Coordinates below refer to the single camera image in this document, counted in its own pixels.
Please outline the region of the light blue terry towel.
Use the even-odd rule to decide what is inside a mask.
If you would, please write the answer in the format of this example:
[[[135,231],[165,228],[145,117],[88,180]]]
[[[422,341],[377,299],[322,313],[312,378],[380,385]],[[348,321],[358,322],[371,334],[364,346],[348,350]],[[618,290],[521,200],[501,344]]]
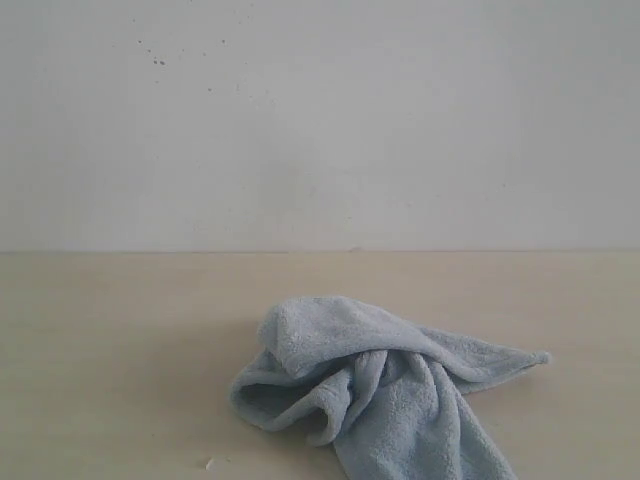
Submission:
[[[235,378],[235,412],[265,431],[314,420],[351,479],[511,479],[466,396],[549,361],[544,351],[412,324],[341,297],[286,300],[258,332],[262,352]]]

